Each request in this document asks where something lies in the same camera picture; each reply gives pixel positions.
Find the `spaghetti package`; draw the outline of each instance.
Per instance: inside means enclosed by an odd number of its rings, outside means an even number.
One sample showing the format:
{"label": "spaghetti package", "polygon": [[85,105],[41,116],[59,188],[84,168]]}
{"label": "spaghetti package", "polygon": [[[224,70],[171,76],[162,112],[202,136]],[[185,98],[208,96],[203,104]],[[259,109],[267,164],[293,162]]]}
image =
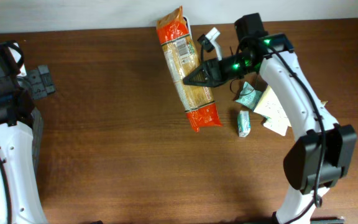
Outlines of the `spaghetti package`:
{"label": "spaghetti package", "polygon": [[185,107],[191,127],[222,126],[211,89],[184,85],[182,79],[200,65],[193,40],[183,18],[182,7],[157,21],[160,39],[173,83]]}

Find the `brown wooden surface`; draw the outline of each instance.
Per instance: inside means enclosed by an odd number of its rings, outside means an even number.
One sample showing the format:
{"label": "brown wooden surface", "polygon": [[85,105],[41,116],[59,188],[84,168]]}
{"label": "brown wooden surface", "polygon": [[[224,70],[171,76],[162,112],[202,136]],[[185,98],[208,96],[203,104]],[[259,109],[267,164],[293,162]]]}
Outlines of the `brown wooden surface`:
{"label": "brown wooden surface", "polygon": [[[216,27],[229,55],[233,25]],[[193,37],[210,28],[194,26]],[[287,34],[327,109],[358,133],[358,19],[265,28]],[[244,108],[226,84],[213,90],[224,127],[194,133],[154,28],[0,35],[9,39],[27,69],[47,64],[57,86],[37,102],[45,120],[37,184],[51,223],[211,223],[269,217],[281,205],[291,129],[283,138],[251,113],[252,130],[239,138]],[[358,142],[349,175],[314,213],[322,216],[358,223]]]}

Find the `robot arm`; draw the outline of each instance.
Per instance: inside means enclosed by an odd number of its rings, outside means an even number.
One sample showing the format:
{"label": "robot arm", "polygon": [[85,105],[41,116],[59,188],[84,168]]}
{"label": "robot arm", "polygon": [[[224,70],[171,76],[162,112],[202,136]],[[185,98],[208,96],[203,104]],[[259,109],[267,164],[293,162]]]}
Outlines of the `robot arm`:
{"label": "robot arm", "polygon": [[45,65],[27,75],[17,43],[0,44],[0,223],[47,223],[35,181],[43,122],[33,100],[54,92]]}
{"label": "robot arm", "polygon": [[[269,35],[259,14],[244,16],[234,25],[239,39],[236,54],[201,62],[183,82],[217,87],[250,72],[260,73],[280,100],[296,141],[284,159],[290,187],[273,222],[308,223],[321,197],[347,174],[356,132],[351,125],[340,126],[321,104],[284,34]],[[202,35],[198,41],[211,51],[215,39]]]}
{"label": "robot arm", "polygon": [[17,122],[15,126],[0,124],[0,158],[7,177],[10,198],[6,197],[0,171],[0,223],[47,223],[42,210],[32,158],[31,128]]}

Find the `small green packet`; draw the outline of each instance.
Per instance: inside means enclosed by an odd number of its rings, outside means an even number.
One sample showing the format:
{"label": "small green packet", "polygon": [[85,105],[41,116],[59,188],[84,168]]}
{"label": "small green packet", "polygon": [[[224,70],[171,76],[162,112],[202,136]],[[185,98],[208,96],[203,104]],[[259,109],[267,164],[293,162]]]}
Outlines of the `small green packet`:
{"label": "small green packet", "polygon": [[236,100],[236,102],[248,107],[253,111],[261,96],[261,91],[255,90],[252,85],[245,82],[241,90],[240,97],[238,100]]}
{"label": "small green packet", "polygon": [[239,126],[239,136],[247,137],[251,131],[251,122],[249,120],[248,111],[240,111],[239,116],[237,117],[237,124]]}

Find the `white connector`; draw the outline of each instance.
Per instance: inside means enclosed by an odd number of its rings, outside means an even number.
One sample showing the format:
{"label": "white connector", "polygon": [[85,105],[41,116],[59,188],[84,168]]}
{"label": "white connector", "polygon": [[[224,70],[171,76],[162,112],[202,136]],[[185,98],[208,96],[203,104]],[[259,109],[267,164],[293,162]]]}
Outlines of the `white connector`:
{"label": "white connector", "polygon": [[216,55],[218,56],[218,60],[222,60],[223,53],[221,46],[216,42],[216,39],[221,35],[221,33],[218,31],[216,27],[213,27],[206,35],[205,37],[211,42],[211,44],[214,46],[216,50]]}

